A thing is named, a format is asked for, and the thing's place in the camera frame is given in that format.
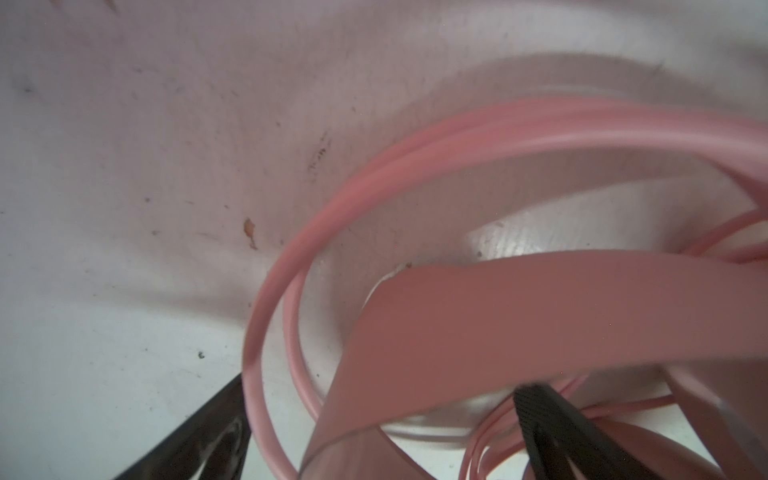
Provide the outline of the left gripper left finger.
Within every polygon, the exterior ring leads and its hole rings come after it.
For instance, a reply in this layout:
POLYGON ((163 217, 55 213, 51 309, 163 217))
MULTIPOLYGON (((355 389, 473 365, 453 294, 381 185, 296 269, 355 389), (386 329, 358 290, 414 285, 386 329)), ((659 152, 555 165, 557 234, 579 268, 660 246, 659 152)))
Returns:
POLYGON ((242 378, 237 375, 117 479, 238 480, 250 438, 242 378))

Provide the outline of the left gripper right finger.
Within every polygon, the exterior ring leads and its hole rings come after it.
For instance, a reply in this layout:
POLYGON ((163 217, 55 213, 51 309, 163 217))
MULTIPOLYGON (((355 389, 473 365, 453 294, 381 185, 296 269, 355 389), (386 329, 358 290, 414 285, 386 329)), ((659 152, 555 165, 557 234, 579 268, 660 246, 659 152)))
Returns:
POLYGON ((537 479, 657 479, 547 384, 528 384, 513 399, 529 464, 537 479))

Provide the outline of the pink headphones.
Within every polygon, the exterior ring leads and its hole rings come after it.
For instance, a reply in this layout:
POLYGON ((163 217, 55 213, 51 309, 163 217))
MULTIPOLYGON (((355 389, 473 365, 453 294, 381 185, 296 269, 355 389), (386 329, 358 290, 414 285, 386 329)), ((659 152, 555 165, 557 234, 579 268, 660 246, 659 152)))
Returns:
MULTIPOLYGON (((665 479, 767 475, 767 247, 710 249, 767 217, 767 126, 696 109, 534 98, 422 130, 348 180, 278 258, 243 346, 253 438, 278 479, 422 479, 381 425, 504 387, 547 384, 665 479), (504 158, 595 147, 694 153, 755 209, 685 250, 536 253, 415 267, 366 303, 319 399, 297 338, 315 255, 403 190, 504 158)), ((460 467, 480 479, 526 449, 513 395, 460 467)))

